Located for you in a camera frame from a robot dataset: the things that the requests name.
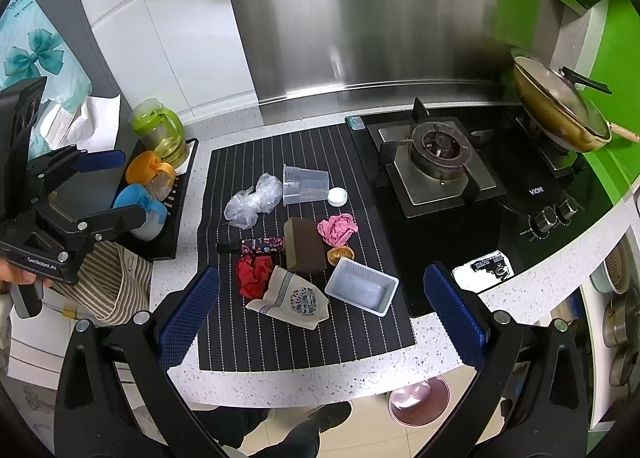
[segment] brown sponge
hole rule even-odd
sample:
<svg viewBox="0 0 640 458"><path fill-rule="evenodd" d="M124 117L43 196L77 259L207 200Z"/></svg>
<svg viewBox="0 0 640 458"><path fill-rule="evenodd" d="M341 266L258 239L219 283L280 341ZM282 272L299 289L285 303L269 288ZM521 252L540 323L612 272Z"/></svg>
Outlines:
<svg viewBox="0 0 640 458"><path fill-rule="evenodd" d="M326 269L324 245L314 222L289 218L284 224L284 246L290 272L314 273Z"/></svg>

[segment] clear plastic cup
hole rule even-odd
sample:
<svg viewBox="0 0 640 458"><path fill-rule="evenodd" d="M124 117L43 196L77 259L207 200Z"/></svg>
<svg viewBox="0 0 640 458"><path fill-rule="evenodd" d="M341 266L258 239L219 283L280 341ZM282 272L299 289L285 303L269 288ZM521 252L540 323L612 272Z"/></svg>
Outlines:
<svg viewBox="0 0 640 458"><path fill-rule="evenodd" d="M282 203L320 202L329 195L329 173L284 166L282 171Z"/></svg>

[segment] black glass cooktop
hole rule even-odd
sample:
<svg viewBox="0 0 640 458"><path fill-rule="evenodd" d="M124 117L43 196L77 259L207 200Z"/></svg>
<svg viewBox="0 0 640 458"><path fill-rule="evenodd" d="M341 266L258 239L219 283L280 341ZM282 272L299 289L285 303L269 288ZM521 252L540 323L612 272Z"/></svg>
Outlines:
<svg viewBox="0 0 640 458"><path fill-rule="evenodd" d="M406 203L403 211L403 198L399 198L402 193L388 177L392 168L378 170L378 148L371 131L389 123L415 123L415 115L408 110L347 119L385 224L411 317L433 312L422 291L424 269L433 261L453 271L500 250L518 275L567 245L611 208L605 189L581 155L560 177L544 163L538 145L520 125L527 118L520 106L431 108L428 114L429 120L455 117L462 124L485 167L501 185L500 196L475 202L461 199L453 208L407 218ZM568 197L577 205L568 224L558 221L544 239L534 235L532 218L545 207L557 210Z"/></svg>

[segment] green handle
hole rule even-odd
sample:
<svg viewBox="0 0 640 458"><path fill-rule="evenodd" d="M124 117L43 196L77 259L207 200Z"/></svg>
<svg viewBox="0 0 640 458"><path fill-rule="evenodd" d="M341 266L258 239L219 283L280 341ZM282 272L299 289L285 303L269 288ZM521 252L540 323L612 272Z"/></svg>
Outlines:
<svg viewBox="0 0 640 458"><path fill-rule="evenodd" d="M180 118L178 118L178 115L176 115L171 109L167 108L158 112L158 115L167 117L167 120L169 120L169 122L174 126L175 132L180 135L180 139L184 140L184 126L182 125Z"/></svg>

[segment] metal screw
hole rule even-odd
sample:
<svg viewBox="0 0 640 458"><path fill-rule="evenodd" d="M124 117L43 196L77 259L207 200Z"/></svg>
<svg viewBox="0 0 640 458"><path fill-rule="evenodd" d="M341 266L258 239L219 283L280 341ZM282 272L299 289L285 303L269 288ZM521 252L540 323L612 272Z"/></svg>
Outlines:
<svg viewBox="0 0 640 458"><path fill-rule="evenodd" d="M76 323L76 331L78 332L86 332L91 326L91 323L87 319L80 319Z"/></svg>
<svg viewBox="0 0 640 458"><path fill-rule="evenodd" d="M566 332L569 329L569 325L563 319L556 319L554 321L554 326L559 332Z"/></svg>
<svg viewBox="0 0 640 458"><path fill-rule="evenodd" d="M133 322L135 324L139 324L140 326L146 324L149 319L151 319L151 314L146 310L138 312L133 316Z"/></svg>
<svg viewBox="0 0 640 458"><path fill-rule="evenodd" d="M511 322L511 316L507 312L498 310L496 313L494 313L494 320L498 324L509 324Z"/></svg>

